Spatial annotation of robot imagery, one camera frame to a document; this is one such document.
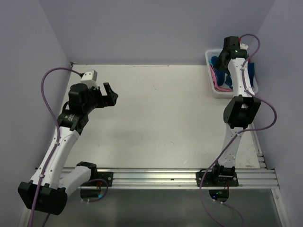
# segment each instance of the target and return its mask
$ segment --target white table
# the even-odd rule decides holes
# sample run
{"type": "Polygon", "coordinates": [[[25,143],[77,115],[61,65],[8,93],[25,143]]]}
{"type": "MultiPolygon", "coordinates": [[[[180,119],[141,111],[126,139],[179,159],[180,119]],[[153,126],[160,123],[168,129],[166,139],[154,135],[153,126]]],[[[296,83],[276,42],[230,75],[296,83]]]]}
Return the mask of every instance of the white table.
{"type": "MultiPolygon", "coordinates": [[[[65,167],[80,161],[108,168],[205,168],[219,155],[228,99],[214,99],[206,66],[74,65],[94,69],[102,93],[109,82],[119,94],[116,106],[89,114],[65,167]]],[[[71,75],[64,102],[79,76],[71,75]]],[[[237,168],[260,168],[258,142],[242,137],[237,168]]]]}

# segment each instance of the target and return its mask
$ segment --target wall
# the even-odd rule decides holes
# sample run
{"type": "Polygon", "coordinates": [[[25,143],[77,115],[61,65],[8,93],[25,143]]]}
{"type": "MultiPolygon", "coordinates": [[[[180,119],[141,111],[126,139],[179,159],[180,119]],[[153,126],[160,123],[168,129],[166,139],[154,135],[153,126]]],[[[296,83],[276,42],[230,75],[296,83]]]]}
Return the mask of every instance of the wall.
{"type": "Polygon", "coordinates": [[[256,33],[274,0],[40,0],[81,64],[205,64],[229,35],[256,33]]]}
{"type": "MultiPolygon", "coordinates": [[[[37,0],[1,1],[0,42],[0,226],[14,227],[24,207],[18,185],[29,181],[53,132],[41,78],[69,61],[37,0]]],[[[69,73],[60,72],[46,80],[46,96],[57,113],[68,79],[69,73]]]]}
{"type": "MultiPolygon", "coordinates": [[[[303,160],[303,2],[276,0],[258,36],[256,77],[258,95],[272,102],[278,112],[276,126],[258,133],[265,160],[275,168],[283,201],[293,226],[302,226],[303,160]]],[[[273,114],[262,105],[255,119],[257,127],[269,124],[273,114]]]]}

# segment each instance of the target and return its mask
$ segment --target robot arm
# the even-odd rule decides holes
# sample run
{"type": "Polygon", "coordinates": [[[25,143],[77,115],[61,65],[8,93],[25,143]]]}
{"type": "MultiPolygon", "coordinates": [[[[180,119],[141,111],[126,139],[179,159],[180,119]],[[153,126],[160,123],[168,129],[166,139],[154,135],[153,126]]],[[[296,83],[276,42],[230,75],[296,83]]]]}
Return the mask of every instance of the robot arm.
{"type": "Polygon", "coordinates": [[[107,95],[103,96],[96,80],[97,72],[90,70],[83,74],[81,83],[71,86],[68,93],[69,101],[64,104],[62,113],[58,117],[59,143],[44,175],[41,176],[41,169],[57,141],[57,131],[54,132],[52,143],[35,174],[28,183],[21,182],[18,187],[18,193],[28,209],[32,207],[34,194],[41,177],[42,182],[35,210],[55,215],[59,215],[63,211],[68,196],[79,186],[98,177],[95,164],[80,162],[70,174],[60,179],[66,159],[89,121],[88,114],[95,108],[116,104],[118,94],[112,91],[108,83],[104,83],[107,95]]]}
{"type": "MultiPolygon", "coordinates": [[[[233,99],[226,106],[223,119],[226,123],[226,133],[223,148],[241,130],[246,129],[251,124],[261,105],[261,101],[249,95],[243,84],[242,65],[248,58],[247,46],[240,44],[239,38],[230,36],[224,39],[224,47],[219,55],[214,68],[230,74],[233,84],[233,99]]],[[[247,66],[244,68],[246,87],[250,93],[254,94],[248,75],[247,66]]],[[[239,186],[235,173],[236,155],[239,148],[242,133],[227,148],[223,155],[213,166],[212,172],[207,173],[203,186],[239,186]]]]}

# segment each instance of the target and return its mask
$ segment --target plastic container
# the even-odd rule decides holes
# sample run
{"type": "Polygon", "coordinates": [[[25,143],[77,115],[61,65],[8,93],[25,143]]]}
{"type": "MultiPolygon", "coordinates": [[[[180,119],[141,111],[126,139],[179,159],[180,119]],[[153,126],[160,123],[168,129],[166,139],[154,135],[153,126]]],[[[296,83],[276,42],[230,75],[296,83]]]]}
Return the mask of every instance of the plastic container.
{"type": "MultiPolygon", "coordinates": [[[[211,71],[210,71],[209,60],[214,56],[219,56],[221,51],[222,51],[222,49],[215,49],[215,50],[208,50],[208,51],[205,52],[207,71],[208,71],[208,75],[209,75],[209,79],[210,79],[210,84],[212,86],[212,91],[213,91],[214,98],[232,98],[233,97],[233,92],[217,91],[217,90],[215,90],[214,84],[213,84],[213,79],[212,79],[212,74],[211,74],[211,71]]],[[[255,77],[254,77],[254,86],[252,87],[252,90],[254,91],[255,94],[258,92],[258,85],[257,85],[255,77]]]]}

